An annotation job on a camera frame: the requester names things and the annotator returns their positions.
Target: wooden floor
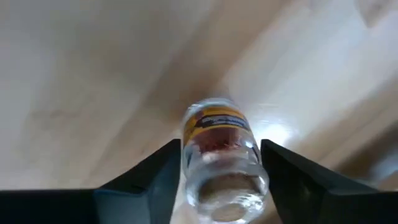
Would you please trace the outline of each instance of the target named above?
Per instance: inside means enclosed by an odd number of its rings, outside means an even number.
[[[397,43],[396,0],[0,0],[0,189],[99,186],[210,96],[336,169],[398,121]]]

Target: yellow label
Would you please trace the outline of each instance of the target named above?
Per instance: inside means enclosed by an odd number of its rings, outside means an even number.
[[[250,131],[246,118],[239,111],[226,106],[213,106],[198,111],[184,127],[183,146],[198,134],[213,128],[237,128]]]

